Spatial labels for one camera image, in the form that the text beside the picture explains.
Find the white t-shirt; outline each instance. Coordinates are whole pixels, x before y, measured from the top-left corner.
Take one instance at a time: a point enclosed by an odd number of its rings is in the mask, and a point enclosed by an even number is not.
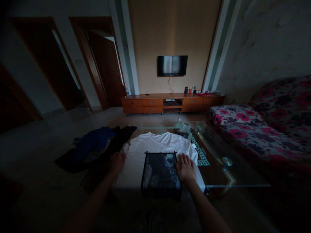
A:
[[[117,177],[113,188],[116,189],[140,189],[145,163],[145,152],[176,152],[184,153],[193,160],[196,165],[197,183],[204,191],[205,184],[198,169],[198,153],[195,145],[180,135],[172,133],[141,134],[130,141],[130,145],[124,145],[126,160],[123,171]]]

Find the sofa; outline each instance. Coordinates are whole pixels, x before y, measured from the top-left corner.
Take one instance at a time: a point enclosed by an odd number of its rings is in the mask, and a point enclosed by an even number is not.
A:
[[[277,213],[310,208],[311,75],[270,82],[248,104],[211,107],[208,123],[271,184]]]

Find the sofa cushion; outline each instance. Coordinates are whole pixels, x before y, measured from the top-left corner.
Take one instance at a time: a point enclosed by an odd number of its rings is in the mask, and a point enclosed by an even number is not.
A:
[[[249,105],[268,125],[311,145],[311,76],[271,82],[254,94]]]
[[[210,108],[211,125],[264,123],[262,116],[249,105],[222,105]]]
[[[243,148],[248,152],[247,156],[255,155],[256,159],[276,166],[303,162],[308,151],[297,140],[265,124],[221,125],[215,130],[238,151]]]

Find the wooden tv cabinet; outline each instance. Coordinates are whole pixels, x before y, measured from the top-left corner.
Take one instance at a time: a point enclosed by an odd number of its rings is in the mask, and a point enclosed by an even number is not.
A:
[[[196,94],[150,94],[130,95],[121,99],[125,114],[137,113],[168,113],[168,112],[200,112],[207,111],[209,107],[221,105],[224,96],[211,95],[201,97]],[[174,102],[166,102],[166,99],[175,99]]]

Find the television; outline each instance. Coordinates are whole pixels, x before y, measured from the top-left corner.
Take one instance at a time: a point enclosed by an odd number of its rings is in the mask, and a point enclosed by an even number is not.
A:
[[[158,56],[158,76],[186,75],[188,56]]]

